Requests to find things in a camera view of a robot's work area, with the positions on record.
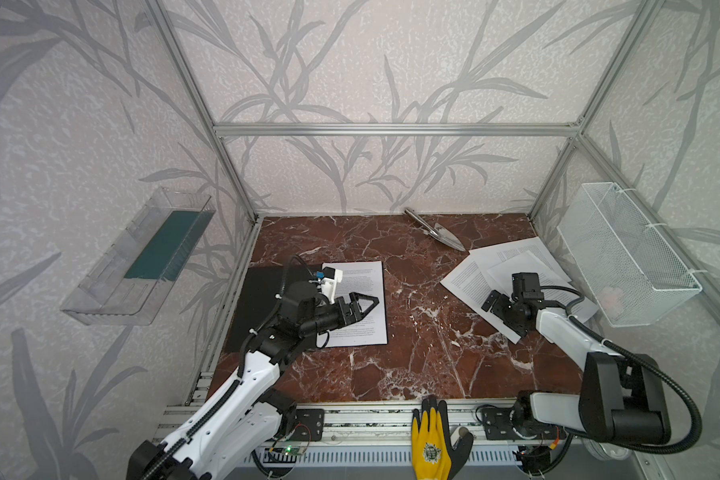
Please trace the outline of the clear round plastic lid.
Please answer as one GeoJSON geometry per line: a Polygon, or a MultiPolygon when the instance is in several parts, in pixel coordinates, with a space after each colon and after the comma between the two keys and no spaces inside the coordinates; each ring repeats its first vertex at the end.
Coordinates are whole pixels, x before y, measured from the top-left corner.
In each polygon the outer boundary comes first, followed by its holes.
{"type": "Polygon", "coordinates": [[[582,445],[595,459],[600,461],[624,461],[631,455],[628,448],[609,443],[598,443],[594,440],[583,438],[582,445]]]}

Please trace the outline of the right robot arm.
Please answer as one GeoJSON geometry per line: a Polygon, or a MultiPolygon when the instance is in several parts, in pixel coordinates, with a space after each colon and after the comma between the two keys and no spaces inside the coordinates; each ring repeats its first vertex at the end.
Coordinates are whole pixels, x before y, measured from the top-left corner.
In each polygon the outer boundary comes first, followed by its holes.
{"type": "Polygon", "coordinates": [[[584,331],[564,303],[546,300],[540,291],[507,296],[493,290],[482,309],[520,336],[537,331],[582,371],[576,395],[520,393],[512,413],[516,428],[555,425],[595,441],[629,446],[669,442],[671,426],[663,382],[644,367],[653,362],[650,358],[629,359],[605,346],[584,331]]]}

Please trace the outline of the green circuit board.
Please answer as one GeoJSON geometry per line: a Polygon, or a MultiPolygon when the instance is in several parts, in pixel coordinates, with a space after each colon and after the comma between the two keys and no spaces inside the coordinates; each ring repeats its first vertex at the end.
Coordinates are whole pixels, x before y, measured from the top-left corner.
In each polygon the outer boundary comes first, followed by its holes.
{"type": "Polygon", "coordinates": [[[296,463],[308,453],[308,448],[306,443],[273,445],[264,450],[264,460],[267,463],[296,463]]]}

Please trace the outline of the black file folder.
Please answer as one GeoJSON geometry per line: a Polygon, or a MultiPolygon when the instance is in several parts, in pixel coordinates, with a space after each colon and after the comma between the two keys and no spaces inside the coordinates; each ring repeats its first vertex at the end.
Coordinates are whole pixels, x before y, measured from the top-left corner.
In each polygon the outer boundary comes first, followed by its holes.
{"type": "MultiPolygon", "coordinates": [[[[336,288],[338,296],[346,298],[351,292],[372,295],[379,299],[379,305],[362,321],[330,334],[320,335],[317,344],[327,345],[329,348],[387,344],[382,263],[333,262],[331,266],[343,272],[342,280],[336,288]]],[[[282,268],[279,266],[249,268],[222,348],[223,353],[237,352],[248,331],[263,321],[272,310],[281,277],[282,268]]]]}

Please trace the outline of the pink object in basket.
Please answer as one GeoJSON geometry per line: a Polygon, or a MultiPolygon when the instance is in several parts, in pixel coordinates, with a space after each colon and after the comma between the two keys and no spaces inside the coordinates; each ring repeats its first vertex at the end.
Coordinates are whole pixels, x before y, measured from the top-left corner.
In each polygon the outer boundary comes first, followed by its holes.
{"type": "Polygon", "coordinates": [[[597,295],[601,309],[608,319],[619,319],[624,313],[624,297],[624,291],[619,287],[613,286],[604,287],[597,295]]]}

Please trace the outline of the yellow black work glove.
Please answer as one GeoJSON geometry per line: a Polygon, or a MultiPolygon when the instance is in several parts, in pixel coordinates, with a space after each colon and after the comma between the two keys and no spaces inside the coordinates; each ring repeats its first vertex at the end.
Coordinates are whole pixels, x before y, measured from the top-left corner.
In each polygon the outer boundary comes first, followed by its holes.
{"type": "Polygon", "coordinates": [[[470,457],[474,435],[466,427],[451,432],[447,402],[429,395],[413,410],[411,442],[417,479],[454,479],[470,457]]]}

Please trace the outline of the blank-side paper sheet right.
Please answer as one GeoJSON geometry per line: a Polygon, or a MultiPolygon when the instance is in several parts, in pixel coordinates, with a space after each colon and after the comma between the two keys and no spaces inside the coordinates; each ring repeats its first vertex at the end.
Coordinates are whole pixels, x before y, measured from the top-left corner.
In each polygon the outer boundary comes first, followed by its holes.
{"type": "MultiPolygon", "coordinates": [[[[523,252],[517,256],[497,264],[487,270],[494,280],[496,290],[510,296],[512,294],[512,275],[515,273],[536,273],[542,286],[551,285],[571,288],[572,285],[557,275],[532,252],[523,252]]],[[[580,321],[587,322],[599,311],[599,307],[585,298],[571,308],[571,313],[580,321]]]]}

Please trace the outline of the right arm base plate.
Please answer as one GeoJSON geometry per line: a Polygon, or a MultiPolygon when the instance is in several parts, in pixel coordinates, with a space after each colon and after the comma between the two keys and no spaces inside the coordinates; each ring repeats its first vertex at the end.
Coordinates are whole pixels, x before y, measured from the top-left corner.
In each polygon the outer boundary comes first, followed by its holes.
{"type": "Polygon", "coordinates": [[[560,438],[559,429],[536,420],[514,420],[512,408],[483,404],[476,408],[475,418],[483,427],[487,440],[551,442],[560,438]]]}

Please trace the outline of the silver metal trowel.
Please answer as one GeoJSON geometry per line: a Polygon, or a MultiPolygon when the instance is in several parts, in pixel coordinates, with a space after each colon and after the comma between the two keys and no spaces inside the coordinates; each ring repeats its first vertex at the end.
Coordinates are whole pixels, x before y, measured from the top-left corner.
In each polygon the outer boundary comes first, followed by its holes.
{"type": "Polygon", "coordinates": [[[419,226],[421,226],[424,231],[433,239],[448,246],[449,248],[455,249],[460,252],[466,252],[466,247],[447,228],[443,227],[439,223],[435,223],[434,225],[428,223],[412,208],[405,207],[404,213],[409,216],[413,221],[415,221],[419,226]]]}

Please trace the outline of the aluminium frame post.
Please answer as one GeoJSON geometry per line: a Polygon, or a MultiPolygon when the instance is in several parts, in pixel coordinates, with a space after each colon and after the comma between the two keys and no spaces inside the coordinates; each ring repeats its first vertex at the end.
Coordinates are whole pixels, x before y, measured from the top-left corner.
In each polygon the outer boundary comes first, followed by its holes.
{"type": "Polygon", "coordinates": [[[238,199],[242,203],[243,209],[248,219],[255,223],[258,220],[257,212],[252,201],[247,194],[245,187],[236,171],[229,154],[222,144],[220,138],[214,130],[214,121],[208,111],[208,108],[202,98],[202,94],[196,84],[190,66],[184,58],[179,39],[175,33],[170,21],[168,10],[161,1],[147,0],[145,2],[147,15],[156,28],[163,45],[165,46],[168,57],[174,66],[179,79],[188,95],[190,103],[199,118],[201,130],[208,138],[211,149],[216,154],[217,159],[234,187],[238,199]]]}

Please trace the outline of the clear plastic wall tray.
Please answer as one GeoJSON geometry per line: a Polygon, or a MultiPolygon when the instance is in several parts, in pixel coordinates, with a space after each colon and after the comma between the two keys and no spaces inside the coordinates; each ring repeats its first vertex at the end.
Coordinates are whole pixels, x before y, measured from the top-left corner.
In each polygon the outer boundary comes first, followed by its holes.
{"type": "Polygon", "coordinates": [[[215,213],[209,194],[157,188],[61,311],[88,326],[151,324],[215,213]]]}

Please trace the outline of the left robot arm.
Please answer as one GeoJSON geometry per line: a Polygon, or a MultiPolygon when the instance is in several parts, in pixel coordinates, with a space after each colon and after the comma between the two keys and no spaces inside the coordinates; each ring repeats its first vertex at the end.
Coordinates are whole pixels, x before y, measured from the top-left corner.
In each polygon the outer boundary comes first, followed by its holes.
{"type": "Polygon", "coordinates": [[[329,301],[317,294],[279,296],[242,343],[237,369],[209,400],[160,443],[131,454],[129,479],[223,479],[255,448],[293,428],[296,406],[275,384],[318,335],[364,320],[376,296],[352,292],[329,301]]]}

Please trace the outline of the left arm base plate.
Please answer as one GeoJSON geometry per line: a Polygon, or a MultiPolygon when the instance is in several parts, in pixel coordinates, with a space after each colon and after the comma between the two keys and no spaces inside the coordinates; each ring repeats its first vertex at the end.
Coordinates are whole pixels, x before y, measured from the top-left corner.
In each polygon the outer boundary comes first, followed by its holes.
{"type": "Polygon", "coordinates": [[[321,441],[325,426],[322,408],[297,408],[285,416],[285,438],[288,441],[321,441]]]}

